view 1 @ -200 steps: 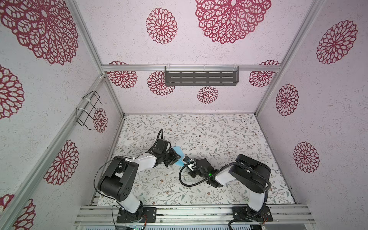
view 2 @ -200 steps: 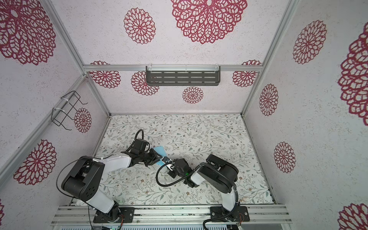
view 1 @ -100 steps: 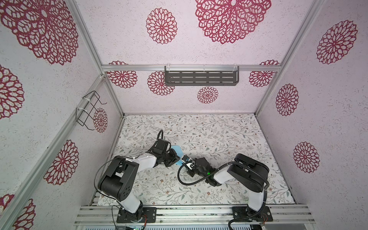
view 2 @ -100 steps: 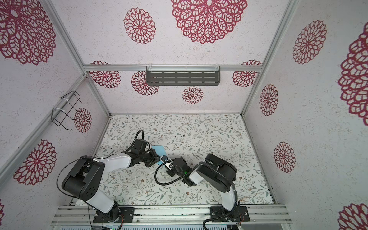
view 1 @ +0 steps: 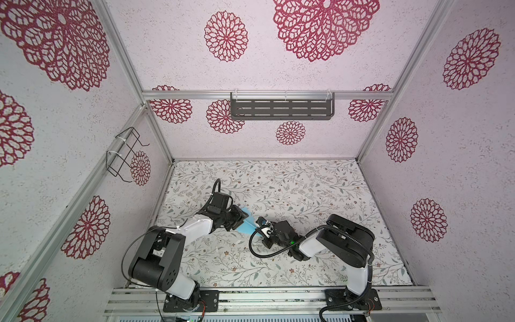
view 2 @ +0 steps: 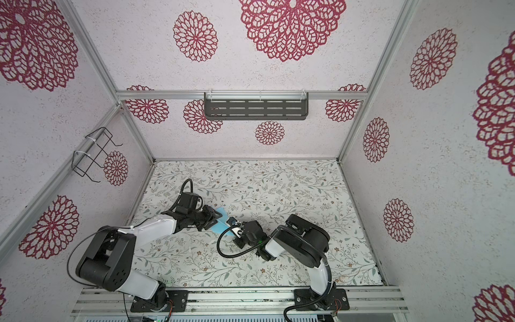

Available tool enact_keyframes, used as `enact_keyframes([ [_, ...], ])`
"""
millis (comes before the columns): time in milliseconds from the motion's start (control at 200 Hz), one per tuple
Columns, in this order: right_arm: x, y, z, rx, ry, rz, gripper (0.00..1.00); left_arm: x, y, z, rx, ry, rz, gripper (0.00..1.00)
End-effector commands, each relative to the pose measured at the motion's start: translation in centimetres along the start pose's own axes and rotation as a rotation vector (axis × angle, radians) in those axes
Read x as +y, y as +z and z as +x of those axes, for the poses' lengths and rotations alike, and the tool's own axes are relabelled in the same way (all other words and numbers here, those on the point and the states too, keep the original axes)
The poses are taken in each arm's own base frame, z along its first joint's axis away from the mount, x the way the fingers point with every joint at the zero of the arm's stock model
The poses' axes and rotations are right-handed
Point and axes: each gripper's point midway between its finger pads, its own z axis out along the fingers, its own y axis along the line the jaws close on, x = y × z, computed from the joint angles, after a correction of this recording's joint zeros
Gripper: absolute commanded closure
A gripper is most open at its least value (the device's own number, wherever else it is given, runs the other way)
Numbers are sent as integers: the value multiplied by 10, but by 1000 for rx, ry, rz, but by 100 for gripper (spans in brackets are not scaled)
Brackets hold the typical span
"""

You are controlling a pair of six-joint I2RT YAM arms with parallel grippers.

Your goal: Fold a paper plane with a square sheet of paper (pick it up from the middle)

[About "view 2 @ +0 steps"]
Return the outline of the light blue square paper sheet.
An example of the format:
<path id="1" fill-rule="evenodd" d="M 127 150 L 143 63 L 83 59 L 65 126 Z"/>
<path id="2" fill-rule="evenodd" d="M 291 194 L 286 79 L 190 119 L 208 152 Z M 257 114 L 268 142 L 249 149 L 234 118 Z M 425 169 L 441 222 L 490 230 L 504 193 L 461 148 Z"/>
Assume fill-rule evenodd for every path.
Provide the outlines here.
<path id="1" fill-rule="evenodd" d="M 217 220 L 217 223 L 210 230 L 213 233 L 221 234 L 229 227 L 227 225 L 227 220 L 229 219 L 229 217 L 223 207 L 217 208 L 216 212 L 220 213 L 222 216 Z"/>

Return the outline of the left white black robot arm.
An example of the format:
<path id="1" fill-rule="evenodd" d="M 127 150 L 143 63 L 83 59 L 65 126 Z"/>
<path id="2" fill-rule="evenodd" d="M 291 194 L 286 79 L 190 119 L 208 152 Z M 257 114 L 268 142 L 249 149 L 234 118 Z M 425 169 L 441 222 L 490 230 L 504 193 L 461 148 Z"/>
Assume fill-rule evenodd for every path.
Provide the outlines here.
<path id="1" fill-rule="evenodd" d="M 186 215 L 166 211 L 135 226 L 104 226 L 93 235 L 75 274 L 96 287 L 129 294 L 162 307 L 166 302 L 166 286 L 132 268 L 136 249 L 186 228 L 208 230 L 220 218 L 220 212 L 205 205 Z"/>

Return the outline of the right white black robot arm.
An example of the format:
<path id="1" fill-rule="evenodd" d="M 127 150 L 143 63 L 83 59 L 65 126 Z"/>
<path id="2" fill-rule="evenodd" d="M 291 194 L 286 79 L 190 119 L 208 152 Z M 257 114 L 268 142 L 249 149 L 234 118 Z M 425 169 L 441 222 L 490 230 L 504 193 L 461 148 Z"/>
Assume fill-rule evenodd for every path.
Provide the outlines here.
<path id="1" fill-rule="evenodd" d="M 234 242 L 239 248 L 250 246 L 267 262 L 288 254 L 307 269 L 312 294 L 320 297 L 331 288 L 332 274 L 326 256 L 330 237 L 323 228 L 295 214 L 270 235 L 256 220 L 240 222 L 231 217 L 227 222 L 233 225 L 231 232 L 236 235 Z"/>

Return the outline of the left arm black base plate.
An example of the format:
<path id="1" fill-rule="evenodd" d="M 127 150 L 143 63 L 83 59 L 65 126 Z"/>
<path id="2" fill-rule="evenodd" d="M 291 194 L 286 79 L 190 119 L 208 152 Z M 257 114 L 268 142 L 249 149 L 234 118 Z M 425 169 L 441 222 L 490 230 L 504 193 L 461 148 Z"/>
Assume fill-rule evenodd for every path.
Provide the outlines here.
<path id="1" fill-rule="evenodd" d="M 189 291 L 158 289 L 151 299 L 135 297 L 130 308 L 131 313 L 185 312 Z"/>

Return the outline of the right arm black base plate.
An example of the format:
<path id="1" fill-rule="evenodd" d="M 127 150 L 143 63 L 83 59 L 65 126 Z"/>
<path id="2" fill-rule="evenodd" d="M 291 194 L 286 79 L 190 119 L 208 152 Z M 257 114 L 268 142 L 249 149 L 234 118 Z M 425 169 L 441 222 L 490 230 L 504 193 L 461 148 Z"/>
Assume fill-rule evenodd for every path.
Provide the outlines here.
<path id="1" fill-rule="evenodd" d="M 350 303 L 346 291 L 341 287 L 333 287 L 329 294 L 319 302 L 310 306 L 307 303 L 318 299 L 320 295 L 310 288 L 294 290 L 294 300 L 297 311 L 348 311 Z"/>

